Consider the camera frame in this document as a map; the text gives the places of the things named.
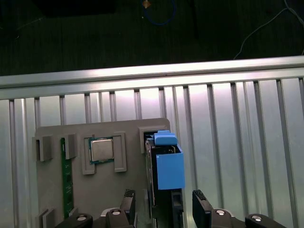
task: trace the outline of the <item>dark floor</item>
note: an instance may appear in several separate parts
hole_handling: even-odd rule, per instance
[[[0,29],[0,75],[230,60],[251,31],[284,8],[283,0],[195,0],[193,11],[190,1],[176,0],[174,20],[155,26],[144,17],[140,0],[117,0],[114,14],[26,25],[43,15],[31,0],[21,0],[18,38]],[[293,1],[290,6],[304,17],[304,2]],[[171,16],[169,0],[150,2],[156,21]],[[253,35],[239,58],[295,56],[303,48],[303,27],[286,11]]]

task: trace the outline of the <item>aluminum frame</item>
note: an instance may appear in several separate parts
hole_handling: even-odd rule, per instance
[[[0,77],[1,227],[35,227],[40,126],[166,117],[191,192],[239,219],[304,227],[304,57],[135,66]]]

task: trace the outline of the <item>silver bolt head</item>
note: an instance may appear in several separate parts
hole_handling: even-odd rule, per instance
[[[259,217],[259,216],[257,216],[257,215],[254,215],[254,216],[252,216],[251,218],[254,219],[254,220],[257,221],[257,222],[262,221],[262,218]]]
[[[112,214],[113,214],[113,215],[119,215],[119,214],[120,214],[120,211],[118,211],[118,210],[112,211]]]
[[[225,212],[223,210],[217,210],[216,213],[219,214],[219,215],[224,215],[225,214]]]
[[[77,218],[77,221],[83,221],[86,220],[86,217],[84,215],[81,215]]]

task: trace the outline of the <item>blue plastic part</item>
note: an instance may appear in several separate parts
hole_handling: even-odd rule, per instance
[[[170,131],[158,131],[154,134],[154,143],[157,146],[165,146],[165,145],[177,145],[177,138],[174,133],[170,133]]]
[[[183,189],[185,187],[184,153],[156,155],[159,190]]]

